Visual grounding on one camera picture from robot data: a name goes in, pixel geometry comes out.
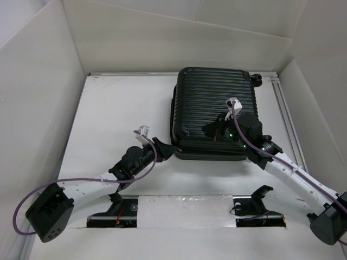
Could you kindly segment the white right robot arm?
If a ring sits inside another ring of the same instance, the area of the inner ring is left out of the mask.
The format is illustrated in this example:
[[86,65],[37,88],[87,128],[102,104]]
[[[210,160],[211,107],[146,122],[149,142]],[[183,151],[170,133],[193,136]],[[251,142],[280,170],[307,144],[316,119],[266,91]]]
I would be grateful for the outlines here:
[[335,245],[346,234],[346,193],[323,185],[310,176],[262,132],[261,121],[253,114],[241,114],[241,102],[232,97],[226,101],[228,112],[203,126],[204,134],[214,141],[239,145],[248,160],[289,187],[299,199],[281,199],[269,186],[252,194],[250,206],[256,213],[277,211],[300,219],[323,243]]

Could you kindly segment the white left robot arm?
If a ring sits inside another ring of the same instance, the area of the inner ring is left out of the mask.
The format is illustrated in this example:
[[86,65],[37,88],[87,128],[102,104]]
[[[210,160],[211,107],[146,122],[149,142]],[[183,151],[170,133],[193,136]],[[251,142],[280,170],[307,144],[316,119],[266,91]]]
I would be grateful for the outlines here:
[[142,147],[131,146],[112,168],[97,178],[78,178],[67,185],[58,180],[48,185],[29,207],[25,216],[41,242],[55,239],[74,220],[95,214],[95,206],[109,215],[118,215],[124,209],[120,191],[139,179],[144,169],[151,172],[156,163],[168,160],[177,147],[149,139],[143,129],[135,131]]

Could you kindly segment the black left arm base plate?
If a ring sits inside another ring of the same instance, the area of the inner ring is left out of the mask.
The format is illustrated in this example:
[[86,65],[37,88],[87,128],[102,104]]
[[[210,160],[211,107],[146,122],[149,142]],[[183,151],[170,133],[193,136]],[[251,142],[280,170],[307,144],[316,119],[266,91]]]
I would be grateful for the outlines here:
[[110,196],[111,206],[105,212],[87,217],[87,228],[136,228],[138,213],[138,196]]

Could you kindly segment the black ribbed hard-shell suitcase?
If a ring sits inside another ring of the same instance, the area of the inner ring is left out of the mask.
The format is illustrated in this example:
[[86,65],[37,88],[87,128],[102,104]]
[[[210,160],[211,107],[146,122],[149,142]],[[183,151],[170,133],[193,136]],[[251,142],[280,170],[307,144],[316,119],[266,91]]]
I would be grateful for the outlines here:
[[237,144],[206,135],[203,127],[228,113],[226,100],[236,97],[242,113],[258,115],[255,88],[262,85],[260,74],[238,69],[186,67],[177,75],[170,115],[171,143],[181,160],[243,161],[244,150]]

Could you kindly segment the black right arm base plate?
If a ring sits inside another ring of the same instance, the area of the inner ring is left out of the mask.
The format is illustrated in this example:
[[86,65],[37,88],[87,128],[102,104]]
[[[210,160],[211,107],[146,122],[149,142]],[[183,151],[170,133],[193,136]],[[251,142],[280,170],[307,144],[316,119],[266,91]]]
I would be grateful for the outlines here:
[[263,199],[273,188],[263,185],[251,195],[233,197],[233,206],[229,213],[235,216],[237,228],[285,228],[286,222],[282,214],[265,208]]

